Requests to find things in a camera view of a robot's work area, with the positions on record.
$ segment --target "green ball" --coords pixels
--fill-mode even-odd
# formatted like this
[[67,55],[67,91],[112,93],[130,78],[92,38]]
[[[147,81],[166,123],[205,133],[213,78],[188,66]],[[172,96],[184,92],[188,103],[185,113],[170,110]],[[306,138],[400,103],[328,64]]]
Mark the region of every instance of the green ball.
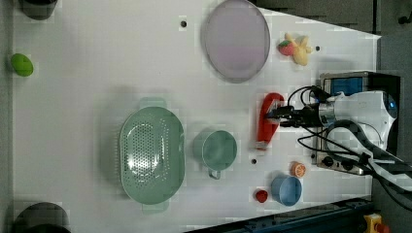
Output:
[[20,76],[27,77],[33,74],[33,63],[23,54],[16,53],[12,56],[12,66]]

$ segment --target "purple plate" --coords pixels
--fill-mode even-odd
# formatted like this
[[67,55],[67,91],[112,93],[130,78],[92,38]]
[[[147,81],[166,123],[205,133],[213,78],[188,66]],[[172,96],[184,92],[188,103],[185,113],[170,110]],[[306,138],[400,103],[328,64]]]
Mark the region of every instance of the purple plate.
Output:
[[205,31],[213,66],[231,82],[256,75],[266,62],[270,35],[260,10],[245,0],[227,0],[212,12]]

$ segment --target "table surface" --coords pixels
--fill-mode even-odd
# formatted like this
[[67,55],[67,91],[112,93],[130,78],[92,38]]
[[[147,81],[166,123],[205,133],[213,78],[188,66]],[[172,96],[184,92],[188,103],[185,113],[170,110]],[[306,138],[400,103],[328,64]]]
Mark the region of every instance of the table surface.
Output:
[[[69,213],[72,232],[183,232],[370,194],[371,178],[312,165],[312,152],[296,142],[301,129],[280,128],[265,153],[253,145],[266,93],[288,97],[324,72],[375,71],[379,37],[260,9],[269,58],[251,80],[227,83],[209,64],[200,36],[220,2],[59,1],[45,21],[15,10],[14,52],[35,64],[30,78],[14,76],[16,215],[48,201]],[[321,48],[308,66],[277,52],[285,32],[308,35],[309,45]],[[186,136],[183,185],[166,211],[150,215],[124,193],[118,172],[121,126],[145,96],[164,97]],[[208,126],[233,132],[239,145],[219,181],[192,157],[193,138]],[[255,190],[268,190],[292,161],[308,169],[300,201],[255,201]]]

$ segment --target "cup handle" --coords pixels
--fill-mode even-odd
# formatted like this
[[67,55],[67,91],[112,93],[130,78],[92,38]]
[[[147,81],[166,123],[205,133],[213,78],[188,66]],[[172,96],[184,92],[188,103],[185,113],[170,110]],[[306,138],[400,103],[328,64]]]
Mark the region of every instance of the cup handle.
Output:
[[214,170],[209,169],[209,177],[215,180],[219,180],[221,178],[221,171],[216,171],[216,176],[213,175]]

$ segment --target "colander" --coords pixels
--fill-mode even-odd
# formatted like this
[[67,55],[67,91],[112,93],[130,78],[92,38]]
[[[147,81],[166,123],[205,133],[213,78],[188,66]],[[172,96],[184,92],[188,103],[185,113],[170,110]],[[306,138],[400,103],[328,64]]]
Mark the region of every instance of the colander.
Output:
[[172,197],[185,176],[184,130],[161,98],[144,98],[120,133],[121,183],[145,205]]

